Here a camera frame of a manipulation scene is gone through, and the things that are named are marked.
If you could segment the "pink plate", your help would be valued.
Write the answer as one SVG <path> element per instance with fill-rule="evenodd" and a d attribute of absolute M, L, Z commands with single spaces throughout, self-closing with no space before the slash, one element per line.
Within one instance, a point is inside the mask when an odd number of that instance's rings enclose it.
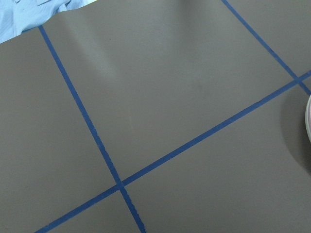
<path fill-rule="evenodd" d="M 309 96 L 309 99 L 306 105 L 305 126 L 306 126 L 306 132 L 307 132 L 309 141 L 311 141 L 311 96 Z"/>

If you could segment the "light blue cloth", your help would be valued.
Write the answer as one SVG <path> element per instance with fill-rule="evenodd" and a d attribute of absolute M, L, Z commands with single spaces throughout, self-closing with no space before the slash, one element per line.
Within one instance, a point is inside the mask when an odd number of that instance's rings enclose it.
<path fill-rule="evenodd" d="M 79 9 L 91 3 L 92 0 L 2 0 L 0 42 L 36 28 L 60 12 Z"/>

